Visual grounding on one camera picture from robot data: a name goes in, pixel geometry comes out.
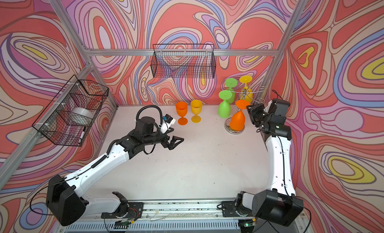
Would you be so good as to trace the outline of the orange wine glass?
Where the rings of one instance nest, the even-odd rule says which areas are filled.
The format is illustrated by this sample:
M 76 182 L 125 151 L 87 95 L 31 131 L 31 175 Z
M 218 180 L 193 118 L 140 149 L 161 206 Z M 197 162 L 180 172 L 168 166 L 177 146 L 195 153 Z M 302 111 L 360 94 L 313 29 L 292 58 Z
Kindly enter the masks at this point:
M 178 120 L 179 125 L 186 125 L 188 120 L 185 118 L 188 112 L 188 104 L 185 102 L 178 102 L 176 104 L 177 115 L 180 117 Z
M 242 131 L 246 121 L 243 110 L 246 110 L 246 108 L 250 106 L 250 103 L 246 100 L 238 100 L 236 101 L 236 106 L 239 111 L 233 115 L 230 121 L 230 128 L 234 131 Z

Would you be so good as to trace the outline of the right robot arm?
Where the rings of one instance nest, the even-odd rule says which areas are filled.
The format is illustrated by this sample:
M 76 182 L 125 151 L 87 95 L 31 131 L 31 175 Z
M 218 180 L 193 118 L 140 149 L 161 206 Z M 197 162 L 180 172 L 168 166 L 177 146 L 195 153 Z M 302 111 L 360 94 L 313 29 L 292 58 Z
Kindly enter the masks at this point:
M 290 148 L 291 128 L 286 125 L 290 103 L 275 98 L 267 106 L 248 106 L 252 124 L 261 134 L 269 158 L 267 188 L 257 194 L 240 192 L 235 201 L 237 214 L 252 214 L 256 219 L 288 227 L 303 211 L 292 182 Z

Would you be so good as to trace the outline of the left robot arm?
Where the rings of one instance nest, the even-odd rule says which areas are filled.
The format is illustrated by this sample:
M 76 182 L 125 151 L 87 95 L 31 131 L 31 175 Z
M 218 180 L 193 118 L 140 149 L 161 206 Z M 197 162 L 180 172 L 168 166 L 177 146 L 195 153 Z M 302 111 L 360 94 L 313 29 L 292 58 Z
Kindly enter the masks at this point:
M 155 147 L 160 144 L 168 150 L 175 149 L 184 139 L 178 136 L 169 137 L 173 132 L 176 120 L 164 115 L 156 106 L 160 123 L 149 116 L 140 114 L 150 106 L 141 108 L 135 119 L 135 128 L 122 138 L 112 141 L 106 151 L 91 163 L 65 177 L 56 175 L 48 184 L 46 206 L 61 226 L 69 226 L 82 216 L 106 214 L 115 218 L 124 218 L 130 210 L 128 200 L 119 192 L 111 197 L 95 198 L 87 195 L 87 191 L 117 166 L 133 159 L 143 152 L 147 145 Z

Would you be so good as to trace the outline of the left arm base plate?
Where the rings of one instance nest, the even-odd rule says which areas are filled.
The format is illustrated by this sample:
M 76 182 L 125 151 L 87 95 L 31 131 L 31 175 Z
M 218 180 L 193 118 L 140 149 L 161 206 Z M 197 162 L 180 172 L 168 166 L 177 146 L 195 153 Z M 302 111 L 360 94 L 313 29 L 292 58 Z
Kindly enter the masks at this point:
M 142 217 L 143 208 L 143 202 L 121 203 L 113 213 L 102 213 L 101 218 L 137 220 Z

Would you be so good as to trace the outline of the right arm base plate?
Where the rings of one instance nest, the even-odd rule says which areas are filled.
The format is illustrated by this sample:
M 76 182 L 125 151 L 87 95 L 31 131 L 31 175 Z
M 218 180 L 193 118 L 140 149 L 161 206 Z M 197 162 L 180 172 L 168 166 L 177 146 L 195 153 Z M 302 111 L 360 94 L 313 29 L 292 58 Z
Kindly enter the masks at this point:
M 218 206 L 218 210 L 222 211 L 222 215 L 225 218 L 234 217 L 252 217 L 252 211 L 248 208 L 238 206 L 236 201 L 222 201 Z

